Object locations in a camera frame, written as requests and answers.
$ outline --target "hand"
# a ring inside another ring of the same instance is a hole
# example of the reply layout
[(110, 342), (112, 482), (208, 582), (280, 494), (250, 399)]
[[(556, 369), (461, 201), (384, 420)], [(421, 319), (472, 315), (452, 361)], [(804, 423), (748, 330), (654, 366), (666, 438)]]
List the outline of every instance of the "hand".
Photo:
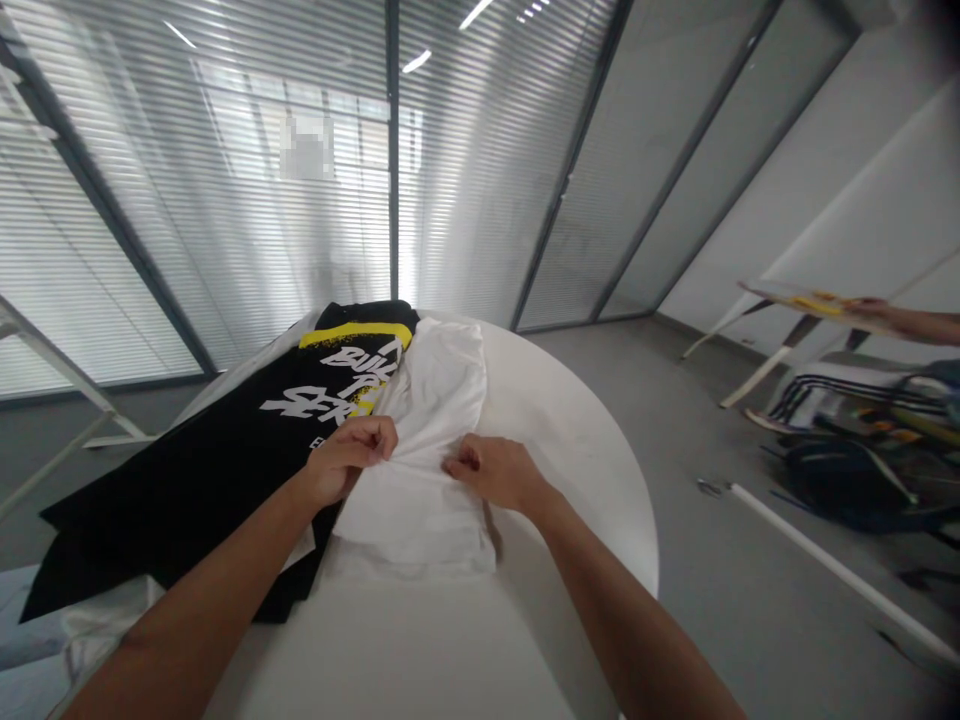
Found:
[(357, 484), (363, 468), (389, 460), (397, 447), (393, 418), (379, 415), (348, 418), (310, 453), (297, 473), (304, 490), (320, 507), (343, 500)]
[(551, 494), (559, 494), (534, 464), (522, 443), (470, 433), (456, 457), (443, 469), (473, 489), (484, 500), (508, 510), (529, 514)]
[(856, 315), (868, 315), (872, 317), (886, 317), (892, 310), (892, 307), (886, 300), (880, 298), (856, 298), (844, 303), (847, 310)]

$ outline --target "person's arm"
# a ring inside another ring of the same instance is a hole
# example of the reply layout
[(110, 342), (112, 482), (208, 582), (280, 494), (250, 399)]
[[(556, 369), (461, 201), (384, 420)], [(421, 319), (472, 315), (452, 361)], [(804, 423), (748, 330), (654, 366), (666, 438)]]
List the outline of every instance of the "person's arm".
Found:
[(859, 298), (847, 305), (850, 312), (885, 320), (897, 332), (937, 345), (960, 345), (960, 315), (908, 310), (878, 298)]
[(358, 468), (389, 458), (396, 445), (390, 418), (347, 420), (310, 454), (302, 470), (140, 618), (63, 718), (203, 715), (307, 525), (350, 492)]
[(468, 435), (444, 469), (539, 530), (629, 720), (746, 717), (680, 626), (544, 479), (523, 445)]

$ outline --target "black t-shirt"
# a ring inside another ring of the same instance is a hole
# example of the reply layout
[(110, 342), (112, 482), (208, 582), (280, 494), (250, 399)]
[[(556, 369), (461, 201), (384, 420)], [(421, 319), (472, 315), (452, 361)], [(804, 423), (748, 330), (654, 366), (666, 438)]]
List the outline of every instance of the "black t-shirt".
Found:
[[(21, 622), (142, 574), (170, 588), (225, 540), (350, 415), (369, 414), (418, 321), (405, 302), (331, 304), (298, 347), (122, 466), (43, 510), (59, 534)], [(340, 505), (313, 521), (317, 548), (280, 574), (255, 620), (305, 599)]]

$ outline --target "gray floor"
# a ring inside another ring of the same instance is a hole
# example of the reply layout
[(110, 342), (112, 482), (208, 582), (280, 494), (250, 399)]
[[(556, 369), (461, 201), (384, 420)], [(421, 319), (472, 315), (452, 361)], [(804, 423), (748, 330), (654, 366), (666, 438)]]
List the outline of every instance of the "gray floor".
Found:
[[(591, 387), (630, 441), (657, 518), (661, 600), (750, 717), (926, 717), (946, 696), (930, 658), (832, 575), (736, 499), (716, 500), (697, 490), (697, 477), (742, 484), (921, 622), (957, 638), (950, 612), (957, 608), (949, 596), (938, 594), (938, 605), (890, 572), (931, 557), (954, 562), (939, 545), (924, 538), (864, 538), (769, 495), (776, 467), (758, 445), (771, 438), (739, 413), (716, 405), (751, 372), (750, 359), (708, 345), (678, 364), (691, 336), (649, 320), (529, 339)], [(146, 429), (160, 430), (199, 389), (125, 395), (120, 404)], [(769, 390), (761, 387), (757, 396)], [(748, 401), (756, 404), (757, 396)], [(93, 417), (81, 401), (0, 412), (0, 496)], [(53, 532), (36, 517), (39, 509), (133, 452), (83, 451), (62, 466), (0, 524), (0, 570), (42, 557)], [(910, 659), (876, 628), (889, 632)]]

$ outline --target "forearm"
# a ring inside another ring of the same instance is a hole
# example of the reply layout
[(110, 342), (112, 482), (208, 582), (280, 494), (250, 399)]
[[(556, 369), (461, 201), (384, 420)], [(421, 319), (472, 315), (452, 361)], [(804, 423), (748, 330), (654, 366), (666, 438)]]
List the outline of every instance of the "forearm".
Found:
[(960, 322), (955, 315), (891, 307), (884, 319), (894, 330), (918, 340), (940, 345), (960, 345)]
[(546, 541), (629, 720), (745, 717), (683, 630), (562, 495), (551, 491), (526, 514)]
[(199, 718), (319, 509), (301, 474), (285, 483), (130, 629), (63, 717)]

